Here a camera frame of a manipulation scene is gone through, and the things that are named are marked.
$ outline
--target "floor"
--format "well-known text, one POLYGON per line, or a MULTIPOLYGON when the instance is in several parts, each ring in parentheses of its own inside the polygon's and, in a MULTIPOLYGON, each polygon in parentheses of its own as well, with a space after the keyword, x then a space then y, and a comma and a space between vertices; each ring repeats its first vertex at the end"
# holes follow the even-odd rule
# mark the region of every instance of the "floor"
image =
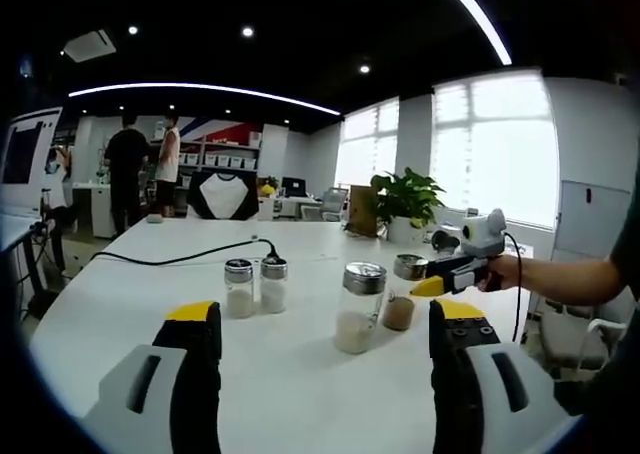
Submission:
MULTIPOLYGON (((91 256, 96 252, 99 252, 106 248, 111 241, 105 239, 96 239, 88 233, 75 233, 65 236, 63 239, 63 249, 65 252, 65 262, 67 265, 67 274, 73 278, 77 275, 91 260, 91 256)), ((49 289, 60 292, 64 289, 66 283, 69 281, 62 278, 57 272, 57 269, 45 258, 44 259, 44 272, 47 279, 49 289)), ((540 303, 539 310, 544 311, 549 309, 545 303, 540 303)), ((27 342, 31 339, 33 333, 38 327, 39 321, 32 317, 27 316, 22 322, 22 330, 27 342)), ((534 320, 527 320, 525 324, 526 343, 522 346, 529 356, 536 360, 541 366, 545 367, 544 352, 540 344, 540 333, 538 330, 538 322, 534 320)), ((581 371, 579 374, 573 370, 561 371, 561 378, 563 380, 585 380, 593 376, 593 373, 588 371, 581 371)))

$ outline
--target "glass jar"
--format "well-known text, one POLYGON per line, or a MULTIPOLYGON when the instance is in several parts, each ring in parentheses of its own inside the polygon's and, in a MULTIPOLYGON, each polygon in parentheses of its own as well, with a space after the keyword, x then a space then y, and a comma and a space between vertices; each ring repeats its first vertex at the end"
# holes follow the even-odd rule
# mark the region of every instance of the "glass jar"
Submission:
POLYGON ((287 261, 279 257, 266 257, 260 263, 260 302, 269 314, 285 310, 287 294, 287 261))
POLYGON ((424 279, 428 261, 415 254, 400 254, 393 263, 393 278, 389 281, 389 301, 382 324, 394 331, 406 331, 411 326, 415 304, 409 297, 416 282, 424 279))
POLYGON ((334 336, 334 345, 339 350, 360 354, 369 349, 386 280, 387 271, 378 264, 357 261, 345 266, 334 336))
POLYGON ((246 259, 230 259, 224 265, 227 312, 243 319, 253 314, 253 266, 246 259))

